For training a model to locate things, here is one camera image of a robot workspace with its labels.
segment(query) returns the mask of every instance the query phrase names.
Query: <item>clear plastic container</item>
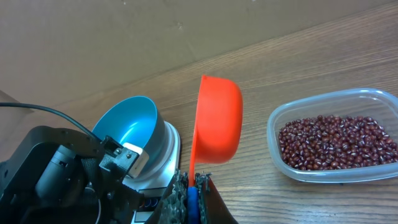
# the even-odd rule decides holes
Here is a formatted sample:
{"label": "clear plastic container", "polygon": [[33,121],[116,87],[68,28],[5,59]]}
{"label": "clear plastic container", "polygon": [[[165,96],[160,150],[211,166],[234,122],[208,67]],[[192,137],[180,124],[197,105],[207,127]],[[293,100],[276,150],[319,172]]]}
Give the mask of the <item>clear plastic container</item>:
{"label": "clear plastic container", "polygon": [[304,182],[344,183],[385,179],[398,176],[398,162],[344,170],[302,171],[289,167],[281,159],[278,134],[285,123],[318,115],[371,116],[398,141],[398,98],[370,88],[326,93],[293,101],[278,107],[267,124],[268,148],[276,167],[285,175]]}

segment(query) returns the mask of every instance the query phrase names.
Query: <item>wooden table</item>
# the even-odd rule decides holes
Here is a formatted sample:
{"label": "wooden table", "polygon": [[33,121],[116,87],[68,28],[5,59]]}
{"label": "wooden table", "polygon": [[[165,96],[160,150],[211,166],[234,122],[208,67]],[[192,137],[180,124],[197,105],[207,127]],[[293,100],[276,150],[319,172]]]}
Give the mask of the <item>wooden table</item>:
{"label": "wooden table", "polygon": [[[183,146],[180,168],[188,170],[201,74],[229,78],[238,83],[244,98],[238,152],[225,164],[199,164],[197,171],[213,173],[238,222],[398,223],[398,178],[344,185],[298,182],[275,168],[266,140],[268,117],[283,103],[354,87],[398,96],[397,21],[398,4],[389,4],[55,108],[92,128],[117,102],[149,96],[178,129]],[[35,112],[17,127],[10,148],[41,124],[74,128],[61,118]]]}

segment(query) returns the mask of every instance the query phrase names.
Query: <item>blue bowl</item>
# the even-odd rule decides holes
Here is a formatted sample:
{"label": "blue bowl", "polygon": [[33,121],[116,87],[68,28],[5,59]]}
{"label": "blue bowl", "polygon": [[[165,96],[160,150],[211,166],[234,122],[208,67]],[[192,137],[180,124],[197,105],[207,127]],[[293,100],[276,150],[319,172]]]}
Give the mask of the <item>blue bowl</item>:
{"label": "blue bowl", "polygon": [[133,96],[113,106],[97,122],[93,133],[100,139],[111,136],[143,148],[149,160],[142,170],[150,167],[165,141],[165,124],[155,103],[146,96]]}

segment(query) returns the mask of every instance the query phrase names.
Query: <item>orange measuring cup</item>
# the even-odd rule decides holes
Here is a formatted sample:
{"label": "orange measuring cup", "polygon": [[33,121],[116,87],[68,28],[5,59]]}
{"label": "orange measuring cup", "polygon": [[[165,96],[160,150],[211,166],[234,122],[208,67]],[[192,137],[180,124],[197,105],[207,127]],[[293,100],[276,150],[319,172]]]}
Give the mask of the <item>orange measuring cup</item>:
{"label": "orange measuring cup", "polygon": [[220,164],[238,149],[243,120],[243,98],[237,84],[203,75],[198,95],[189,169],[195,185],[195,163]]}

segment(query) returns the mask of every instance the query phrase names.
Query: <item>adzuki bean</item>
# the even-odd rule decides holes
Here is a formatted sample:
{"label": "adzuki bean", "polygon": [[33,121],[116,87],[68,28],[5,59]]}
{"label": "adzuki bean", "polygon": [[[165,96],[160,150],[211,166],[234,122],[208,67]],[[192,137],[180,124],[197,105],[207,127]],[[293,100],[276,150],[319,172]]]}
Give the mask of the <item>adzuki bean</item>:
{"label": "adzuki bean", "polygon": [[322,116],[286,123],[282,160],[299,170],[334,170],[398,162],[398,144],[373,118]]}

